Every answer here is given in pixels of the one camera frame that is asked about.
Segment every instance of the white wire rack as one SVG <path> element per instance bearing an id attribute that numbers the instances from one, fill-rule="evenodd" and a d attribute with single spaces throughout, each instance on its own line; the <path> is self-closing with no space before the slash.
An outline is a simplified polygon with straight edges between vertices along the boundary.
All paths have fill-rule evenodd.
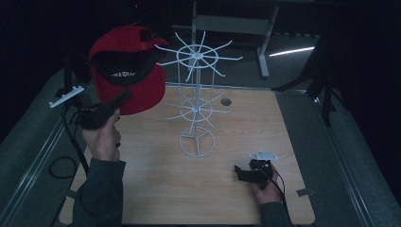
<path id="1" fill-rule="evenodd" d="M 203 32 L 200 44 L 187 44 L 176 33 L 176 37 L 181 43 L 183 43 L 183 47 L 179 50 L 172 50 L 156 45 L 156 47 L 159 49 L 176 54 L 175 61 L 158 64 L 165 66 L 177 63 L 178 65 L 178 90 L 180 94 L 180 101 L 179 104 L 166 103 L 166 105 L 178 107 L 179 114 L 168 117 L 167 119 L 182 117 L 191 122 L 191 126 L 183 131 L 180 136 L 180 148 L 185 154 L 192 157 L 203 157 L 212 152 L 215 147 L 215 137 L 213 133 L 211 133 L 205 127 L 199 126 L 199 123 L 206 121 L 213 129 L 215 129 L 216 127 L 209 120 L 212 113 L 228 113 L 226 111 L 218 111 L 213 108 L 213 102 L 223 95 L 214 95 L 213 88 L 215 83 L 215 75 L 218 74 L 221 77 L 225 77 L 225 75 L 221 74 L 217 69 L 217 62 L 219 60 L 238 61 L 242 59 L 242 57 L 225 58 L 219 56 L 217 50 L 229 45 L 231 42 L 216 48 L 212 48 L 204 44 L 205 36 L 206 32 Z M 180 65 L 183 65 L 188 69 L 188 75 L 185 82 L 191 81 L 189 87 L 191 90 L 190 94 L 185 94 L 183 91 Z M 211 68 L 213 70 L 212 86 L 210 89 L 208 89 L 211 93 L 210 99 L 202 97 L 203 88 L 201 86 L 201 70 L 206 68 Z"/>

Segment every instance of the black cord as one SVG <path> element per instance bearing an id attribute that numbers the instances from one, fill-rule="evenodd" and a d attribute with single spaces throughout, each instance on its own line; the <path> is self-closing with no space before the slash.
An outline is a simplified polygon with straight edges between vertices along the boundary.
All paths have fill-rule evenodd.
<path id="1" fill-rule="evenodd" d="M 270 181 L 271 183 L 273 183 L 273 185 L 274 185 L 274 186 L 278 189 L 278 191 L 280 192 L 280 197 L 281 197 L 281 200 L 283 201 L 283 206 L 284 206 L 284 208 L 286 209 L 286 212 L 287 212 L 287 215 L 288 215 L 288 220 L 289 220 L 289 222 L 291 222 L 291 218 L 289 217 L 289 211 L 288 211 L 288 206 L 287 206 L 286 195 L 285 195 L 285 192 L 286 192 L 286 185 L 284 184 L 283 177 L 282 177 L 282 176 L 280 175 L 280 173 L 278 173 L 276 170 L 273 170 L 273 172 L 275 172 L 275 173 L 277 174 L 277 176 L 280 177 L 281 182 L 283 183 L 283 190 L 281 190 L 281 188 L 280 188 L 280 186 L 277 184 L 277 182 L 275 182 L 275 181 L 269 176 L 269 174 L 267 174 L 265 171 L 263 171 L 261 166 L 260 166 L 258 169 L 259 169 L 266 177 L 268 177 L 269 181 Z"/>
<path id="2" fill-rule="evenodd" d="M 53 166 L 54 166 L 54 164 L 56 164 L 58 161 L 61 161 L 61 160 L 69 160 L 69 161 L 71 161 L 71 163 L 72 163 L 73 166 L 74 166 L 74 171 L 73 171 L 72 174 L 66 175 L 66 176 L 60 176 L 60 175 L 57 175 L 56 173 L 54 173 L 54 171 L 53 171 Z M 77 166 L 76 161 L 75 161 L 73 158 L 71 158 L 71 157 L 69 157 L 69 156 L 62 156 L 62 157 L 57 158 L 56 160 L 54 160 L 54 161 L 50 164 L 49 169 L 48 169 L 48 172 L 49 172 L 49 174 L 50 174 L 52 177 L 54 177 L 54 178 L 57 178 L 57 179 L 68 179 L 68 178 L 73 178 L 73 177 L 75 176 L 75 173 L 77 172 L 77 170 L 78 170 L 78 166 Z"/>
<path id="3" fill-rule="evenodd" d="M 62 109 L 62 114 L 61 114 L 62 124 L 64 126 L 65 132 L 67 133 L 68 137 L 70 138 L 71 144 L 74 146 L 74 149 L 77 152 L 77 155 L 79 157 L 80 163 L 82 164 L 83 170 L 85 170 L 85 174 L 86 174 L 86 176 L 88 176 L 88 172 L 89 172 L 88 162 L 86 161 L 86 158 L 83 155 L 83 151 L 79 147 L 79 144 L 78 144 L 76 138 L 70 132 L 70 128 L 68 127 L 67 120 L 66 120 L 66 113 L 68 112 L 71 105 L 72 105 L 72 102 L 68 102 L 64 105 L 64 107 Z"/>

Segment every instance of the wooden table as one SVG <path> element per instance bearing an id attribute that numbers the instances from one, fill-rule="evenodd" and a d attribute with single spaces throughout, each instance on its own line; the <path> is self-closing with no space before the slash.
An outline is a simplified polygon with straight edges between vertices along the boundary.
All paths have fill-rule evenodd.
<path id="1" fill-rule="evenodd" d="M 288 210 L 294 224 L 310 224 L 314 214 L 304 189 L 286 126 L 275 94 L 271 91 L 214 89 L 202 91 L 216 111 L 200 122 L 210 130 L 216 143 L 213 151 L 200 158 L 180 149 L 180 135 L 191 122 L 178 117 L 179 90 L 166 88 L 164 99 L 143 113 L 122 116 L 117 129 L 122 135 L 121 160 L 126 161 L 124 175 L 125 224 L 257 224 L 258 205 L 247 183 L 236 178 L 234 165 L 249 169 L 249 154 L 260 149 L 277 155 L 272 161 L 286 185 Z M 232 101 L 230 106 L 220 103 Z M 71 187 L 76 191 L 85 181 L 79 169 Z M 66 200 L 60 220 L 72 219 L 72 200 Z"/>

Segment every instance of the white object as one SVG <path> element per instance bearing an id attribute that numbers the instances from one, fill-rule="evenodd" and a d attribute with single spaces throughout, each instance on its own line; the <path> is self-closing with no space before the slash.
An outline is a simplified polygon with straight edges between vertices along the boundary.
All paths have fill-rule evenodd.
<path id="1" fill-rule="evenodd" d="M 77 94 L 79 94 L 80 92 L 82 92 L 84 89 L 79 86 L 79 87 L 73 87 L 73 90 L 71 92 L 69 92 L 66 95 L 62 95 L 61 98 L 59 100 L 57 100 L 56 102 L 49 102 L 49 106 L 50 108 L 55 108 L 58 105 L 62 104 L 64 101 L 70 99 L 73 96 L 76 96 Z"/>
<path id="2" fill-rule="evenodd" d="M 255 160 L 278 160 L 277 155 L 270 154 L 263 149 L 260 149 L 257 153 L 250 154 L 250 158 Z"/>

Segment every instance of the black object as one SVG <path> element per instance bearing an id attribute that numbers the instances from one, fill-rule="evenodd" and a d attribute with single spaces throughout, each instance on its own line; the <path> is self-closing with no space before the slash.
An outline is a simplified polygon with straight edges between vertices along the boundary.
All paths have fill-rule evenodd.
<path id="1" fill-rule="evenodd" d="M 108 103 L 97 103 L 79 111 L 78 122 L 85 130 L 97 130 L 102 127 L 115 110 L 121 106 L 129 97 L 129 89 L 123 90 L 112 101 Z"/>
<path id="2" fill-rule="evenodd" d="M 257 183 L 261 190 L 265 189 L 269 181 L 273 177 L 273 169 L 270 160 L 250 161 L 251 170 L 242 170 L 238 166 L 234 166 L 236 176 L 242 182 Z"/>

